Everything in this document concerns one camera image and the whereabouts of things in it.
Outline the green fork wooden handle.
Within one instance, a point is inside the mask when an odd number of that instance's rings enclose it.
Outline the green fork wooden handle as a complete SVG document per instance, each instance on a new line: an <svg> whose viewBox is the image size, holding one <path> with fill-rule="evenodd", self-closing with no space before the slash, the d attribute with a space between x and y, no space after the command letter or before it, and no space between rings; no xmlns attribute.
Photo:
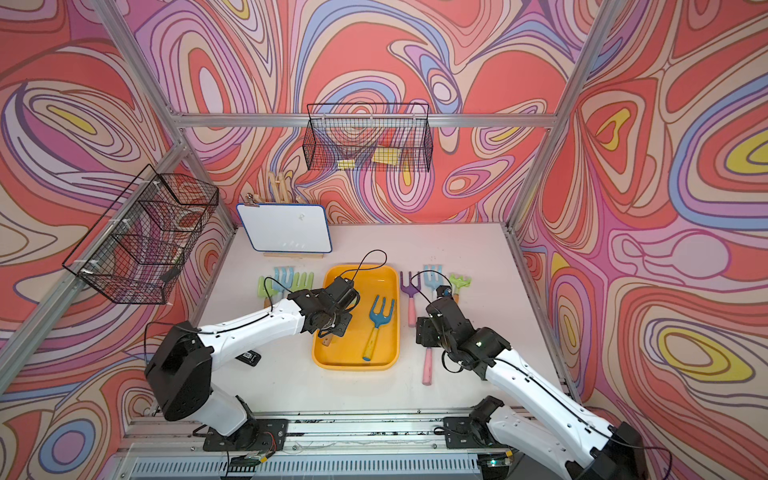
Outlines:
<svg viewBox="0 0 768 480"><path fill-rule="evenodd" d="M293 291L312 290L314 285L313 272L295 272L291 289Z"/></svg>

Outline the light blue hand rake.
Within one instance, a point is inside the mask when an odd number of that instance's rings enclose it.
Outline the light blue hand rake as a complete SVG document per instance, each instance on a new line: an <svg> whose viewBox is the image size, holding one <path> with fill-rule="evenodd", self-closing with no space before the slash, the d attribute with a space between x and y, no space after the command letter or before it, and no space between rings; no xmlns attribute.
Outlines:
<svg viewBox="0 0 768 480"><path fill-rule="evenodd" d="M425 265L422 271L424 285L431 290L433 295L437 289L445 284L443 267L437 264Z"/></svg>

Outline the green small rake wooden handle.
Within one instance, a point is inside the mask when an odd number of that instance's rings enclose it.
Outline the green small rake wooden handle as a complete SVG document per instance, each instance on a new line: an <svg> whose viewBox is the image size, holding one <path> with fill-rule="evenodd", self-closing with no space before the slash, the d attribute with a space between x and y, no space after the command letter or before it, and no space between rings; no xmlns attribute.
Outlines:
<svg viewBox="0 0 768 480"><path fill-rule="evenodd" d="M456 303L460 302L460 293L463 289L468 288L471 285L471 278L455 273L449 275L449 281L451 283L453 299Z"/></svg>

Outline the yellow plastic storage tray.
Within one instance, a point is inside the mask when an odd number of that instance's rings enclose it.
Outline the yellow plastic storage tray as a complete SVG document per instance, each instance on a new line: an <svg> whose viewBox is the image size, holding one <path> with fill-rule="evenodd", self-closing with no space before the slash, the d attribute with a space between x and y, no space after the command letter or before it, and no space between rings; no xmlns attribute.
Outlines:
<svg viewBox="0 0 768 480"><path fill-rule="evenodd" d="M339 371L380 371L392 367L400 353L401 319L397 272L389 266L374 268L371 264L365 264L357 268L351 264L342 264L327 272L324 284L330 285L337 276L354 280L360 301L352 310L352 320L343 337L334 336L329 347L321 344L322 338L313 338L313 361L321 368ZM373 359L365 362L362 354L373 328L369 312L377 295L388 300L395 299L397 305L392 320L380 328Z"/></svg>

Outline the purple rake pink handle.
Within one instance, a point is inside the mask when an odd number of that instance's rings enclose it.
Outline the purple rake pink handle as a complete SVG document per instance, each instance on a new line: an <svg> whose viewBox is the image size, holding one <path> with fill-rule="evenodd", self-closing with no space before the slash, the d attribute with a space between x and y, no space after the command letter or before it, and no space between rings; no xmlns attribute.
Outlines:
<svg viewBox="0 0 768 480"><path fill-rule="evenodd" d="M405 275L400 272L400 289L408 297L407 302L407 314L408 314L408 326L415 328L417 325L417 313L415 296L421 291L421 275L413 274L409 272Z"/></svg>
<svg viewBox="0 0 768 480"><path fill-rule="evenodd" d="M423 362L423 369L422 369L422 379L421 383L424 386L431 386L432 385L432 378L433 378L433 351L431 347L425 348L425 355L424 355L424 362Z"/></svg>

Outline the light blue fork rake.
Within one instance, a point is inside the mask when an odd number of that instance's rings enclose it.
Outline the light blue fork rake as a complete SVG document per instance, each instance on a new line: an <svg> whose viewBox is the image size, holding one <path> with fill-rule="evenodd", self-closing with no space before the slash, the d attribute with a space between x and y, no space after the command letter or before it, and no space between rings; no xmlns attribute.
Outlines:
<svg viewBox="0 0 768 480"><path fill-rule="evenodd" d="M295 268L293 266L275 267L273 275L275 291L281 296L291 293L293 290L294 275Z"/></svg>

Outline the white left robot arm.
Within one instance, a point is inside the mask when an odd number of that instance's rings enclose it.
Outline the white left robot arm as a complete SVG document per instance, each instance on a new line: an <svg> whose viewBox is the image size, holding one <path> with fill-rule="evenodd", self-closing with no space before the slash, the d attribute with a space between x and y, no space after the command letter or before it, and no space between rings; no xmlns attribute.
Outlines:
<svg viewBox="0 0 768 480"><path fill-rule="evenodd" d="M302 289L271 306L219 324L169 330L145 368L145 377L169 422L194 420L224 437L255 426L247 404L213 383L213 372L249 350L301 333L342 337L361 299L343 277Z"/></svg>

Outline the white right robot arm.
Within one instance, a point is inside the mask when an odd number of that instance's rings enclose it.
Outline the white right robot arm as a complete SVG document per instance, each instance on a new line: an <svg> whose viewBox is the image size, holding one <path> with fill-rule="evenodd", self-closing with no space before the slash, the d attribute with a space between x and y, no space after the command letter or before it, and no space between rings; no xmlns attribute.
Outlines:
<svg viewBox="0 0 768 480"><path fill-rule="evenodd" d="M487 396L466 417L447 417L442 430L449 447L510 447L561 479L646 479L649 470L641 435L629 424L614 425L588 411L543 378L495 330L474 327L441 286L418 328L427 330L444 357L460 371L516 400L517 414L502 400Z"/></svg>

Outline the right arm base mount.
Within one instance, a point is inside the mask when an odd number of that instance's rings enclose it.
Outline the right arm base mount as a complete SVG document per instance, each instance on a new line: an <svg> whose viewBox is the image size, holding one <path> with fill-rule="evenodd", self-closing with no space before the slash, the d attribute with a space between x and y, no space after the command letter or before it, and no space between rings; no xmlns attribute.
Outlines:
<svg viewBox="0 0 768 480"><path fill-rule="evenodd" d="M493 396L486 396L472 407L468 416L444 417L442 424L433 428L433 433L442 436L448 449L501 449L516 451L516 448L500 443L491 433L491 414L504 406L504 402Z"/></svg>

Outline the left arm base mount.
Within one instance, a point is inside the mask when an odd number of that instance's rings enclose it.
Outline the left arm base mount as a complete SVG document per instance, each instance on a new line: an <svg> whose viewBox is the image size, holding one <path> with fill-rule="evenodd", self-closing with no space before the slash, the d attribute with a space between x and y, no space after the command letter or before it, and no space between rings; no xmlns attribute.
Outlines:
<svg viewBox="0 0 768 480"><path fill-rule="evenodd" d="M251 419L229 436L210 428L204 439L203 450L278 452L284 447L288 425L289 421L282 418Z"/></svg>

